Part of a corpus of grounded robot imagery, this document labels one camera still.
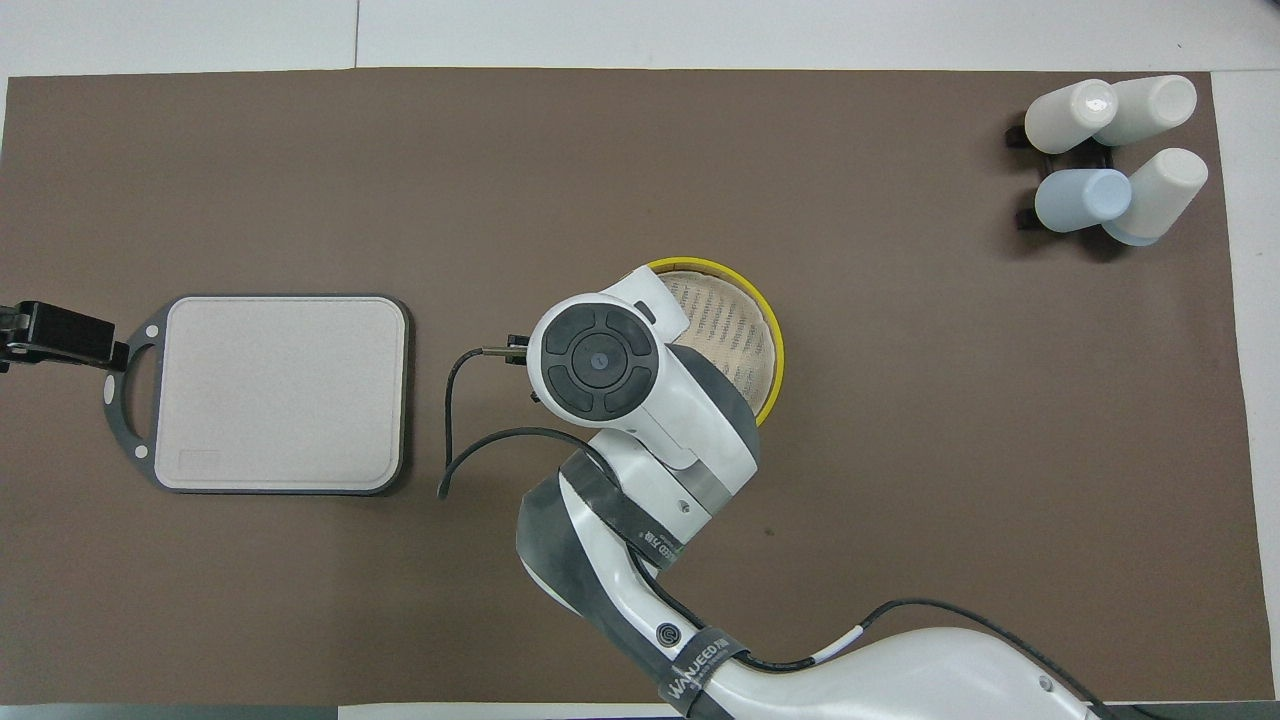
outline white table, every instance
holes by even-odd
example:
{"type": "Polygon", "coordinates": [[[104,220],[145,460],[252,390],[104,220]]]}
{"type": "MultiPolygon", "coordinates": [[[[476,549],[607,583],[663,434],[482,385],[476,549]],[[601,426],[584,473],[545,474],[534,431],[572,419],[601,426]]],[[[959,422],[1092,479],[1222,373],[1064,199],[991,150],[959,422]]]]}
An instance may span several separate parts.
{"type": "MultiPolygon", "coordinates": [[[[385,65],[1212,70],[1258,541],[1280,689],[1280,202],[1275,201],[1280,196],[1280,4],[0,3],[0,78],[5,82],[13,76],[385,65]],[[1044,27],[1065,29],[1039,29],[1044,27]]],[[[3,109],[0,99],[0,120],[3,109]]]]}

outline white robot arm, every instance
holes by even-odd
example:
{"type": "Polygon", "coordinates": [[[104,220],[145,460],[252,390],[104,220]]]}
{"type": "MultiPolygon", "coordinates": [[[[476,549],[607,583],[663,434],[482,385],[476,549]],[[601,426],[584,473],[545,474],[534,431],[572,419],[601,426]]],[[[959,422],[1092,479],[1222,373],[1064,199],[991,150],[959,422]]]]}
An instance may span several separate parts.
{"type": "Polygon", "coordinates": [[[552,307],[527,354],[539,400],[599,428],[525,496],[517,548],[534,580],[604,633],[686,717],[1094,717],[991,635],[931,628],[835,659],[774,665],[705,626],[654,582],[759,462],[754,415],[698,352],[666,286],[639,268],[552,307]]]}

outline brown mat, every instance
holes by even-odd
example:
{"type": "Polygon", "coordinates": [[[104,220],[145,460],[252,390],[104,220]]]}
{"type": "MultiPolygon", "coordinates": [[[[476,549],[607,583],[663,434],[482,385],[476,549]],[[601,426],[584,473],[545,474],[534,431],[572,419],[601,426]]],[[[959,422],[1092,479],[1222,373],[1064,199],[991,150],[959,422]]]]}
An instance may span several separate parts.
{"type": "MultiPolygon", "coordinates": [[[[115,446],[100,373],[14,368],[0,702],[654,701],[515,555],[520,497],[566,450],[477,455],[447,503],[434,479],[461,351],[681,254],[751,278],[790,360],[762,471],[666,577],[689,606],[790,660],[936,596],[1103,697],[1271,697],[1208,77],[1192,122],[1117,152],[1212,172],[1128,252],[1012,229],[1037,169],[1001,135],[1083,77],[13,79],[3,300],[124,334],[184,293],[392,295],[416,322],[416,461],[387,497],[172,495],[115,446]]],[[[556,424],[527,395],[468,365],[460,442],[556,424]]]]}

